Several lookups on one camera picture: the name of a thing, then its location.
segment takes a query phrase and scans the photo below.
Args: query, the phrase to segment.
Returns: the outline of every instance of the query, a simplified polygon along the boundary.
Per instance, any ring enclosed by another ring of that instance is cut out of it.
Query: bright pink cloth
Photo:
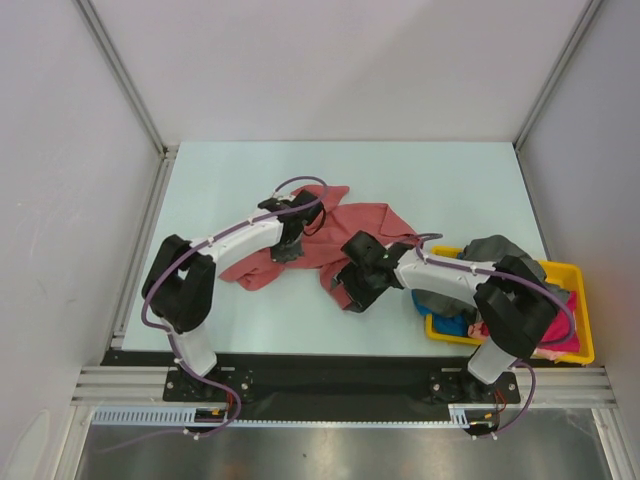
[[[576,311],[576,306],[578,304],[578,297],[576,292],[571,292],[569,295],[569,300],[567,300],[567,307],[571,312]],[[547,329],[547,333],[542,337],[542,342],[552,342],[559,338],[564,337],[569,331],[569,319],[564,314],[564,312],[560,311],[556,318],[553,319],[551,325]],[[481,327],[482,335],[486,338],[489,335],[489,329],[487,328],[486,323],[482,322]],[[559,345],[549,345],[543,347],[545,350],[552,350],[555,352],[579,352],[580,351],[580,340],[578,339],[578,335],[574,335],[569,341],[559,344]]]
[[[319,185],[307,185],[293,194],[306,189],[314,195],[322,193]],[[340,308],[351,303],[344,287],[331,289],[331,280],[349,263],[340,248],[358,231],[373,235],[383,245],[414,235],[414,230],[398,217],[386,203],[352,203],[339,205],[349,192],[349,187],[329,187],[329,193],[322,203],[327,212],[324,226],[313,236],[302,238],[304,256],[286,264],[271,261],[269,249],[263,249],[228,268],[220,275],[226,282],[238,282],[247,290],[258,290],[274,281],[285,268],[318,268],[320,284],[338,302]],[[313,232],[321,221],[316,221],[306,229]]]

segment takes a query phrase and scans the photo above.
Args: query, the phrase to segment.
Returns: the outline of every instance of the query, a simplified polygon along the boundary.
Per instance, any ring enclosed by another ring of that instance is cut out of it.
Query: red cloth
[[[569,300],[567,300],[567,307],[569,307],[569,310],[571,310],[571,312],[576,311],[577,303],[578,303],[578,297],[576,295],[576,292],[571,292],[571,295],[569,295]],[[489,336],[489,329],[487,328],[486,323],[484,322],[482,323],[481,330],[483,335]],[[549,326],[547,333],[545,333],[544,337],[542,337],[541,343],[552,342],[553,340],[562,338],[567,334],[568,331],[569,331],[569,319],[561,310],[558,313],[558,315],[556,315],[556,318],[553,319],[553,322],[551,322],[551,325]],[[571,338],[571,340],[565,343],[562,343],[560,345],[549,345],[549,346],[545,345],[542,348],[544,348],[545,350],[554,350],[556,352],[579,352],[580,340],[578,339],[578,335],[574,335]]]
[[[302,189],[314,195],[322,193],[321,186],[307,185],[293,194]],[[339,205],[348,192],[349,187],[346,186],[329,187],[329,193],[322,201],[327,212],[325,224],[315,235],[302,238],[304,256],[286,264],[274,263],[266,248],[240,260],[225,270],[220,278],[226,282],[238,282],[247,290],[258,290],[278,278],[285,268],[318,268],[322,287],[338,302],[340,308],[348,307],[351,300],[344,287],[331,289],[333,277],[349,263],[340,248],[360,230],[373,235],[383,245],[415,234],[386,203]],[[321,218],[322,215],[319,215],[306,231],[313,232]]]

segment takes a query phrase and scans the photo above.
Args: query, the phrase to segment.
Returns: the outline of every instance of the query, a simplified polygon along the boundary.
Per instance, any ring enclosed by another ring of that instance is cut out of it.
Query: blue cloth
[[[467,321],[462,315],[456,315],[455,317],[449,318],[433,313],[427,307],[420,304],[417,296],[415,295],[415,290],[411,291],[411,299],[413,300],[413,304],[420,315],[426,317],[431,314],[433,318],[433,328],[436,332],[444,335],[455,335],[456,337],[467,336]]]

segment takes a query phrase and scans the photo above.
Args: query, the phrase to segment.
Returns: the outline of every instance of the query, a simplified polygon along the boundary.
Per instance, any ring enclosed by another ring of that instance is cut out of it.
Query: white table
[[[180,146],[142,278],[167,236],[203,237],[235,224],[276,185],[297,175],[350,186],[344,203],[389,203],[416,231],[442,232],[440,244],[463,247],[500,233],[534,258],[545,258],[509,143],[189,142]],[[408,291],[390,289],[362,314],[341,311],[320,287],[317,271],[287,271],[256,292],[218,280],[214,291],[207,322],[218,352],[444,356],[473,351],[426,338]],[[123,349],[169,350],[165,334],[142,324],[139,292],[140,285]]]

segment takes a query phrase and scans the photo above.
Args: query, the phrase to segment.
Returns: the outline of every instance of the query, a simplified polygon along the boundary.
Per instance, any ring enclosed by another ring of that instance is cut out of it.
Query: yellow bin
[[[434,247],[431,252],[443,257],[455,258],[462,250],[454,247]],[[580,351],[570,353],[558,358],[557,362],[571,362],[587,365],[595,359],[593,349],[593,338],[591,338],[591,326],[589,325],[589,312],[587,311],[587,301],[584,294],[584,282],[582,272],[575,265],[568,263],[547,262],[541,260],[540,265],[547,272],[547,281],[560,285],[566,290],[576,292],[576,331],[580,339]],[[457,337],[455,335],[445,335],[438,333],[433,328],[433,318],[427,315],[425,319],[427,336],[434,340],[442,340],[450,343],[464,343],[466,345],[480,345],[481,340],[469,337]]]

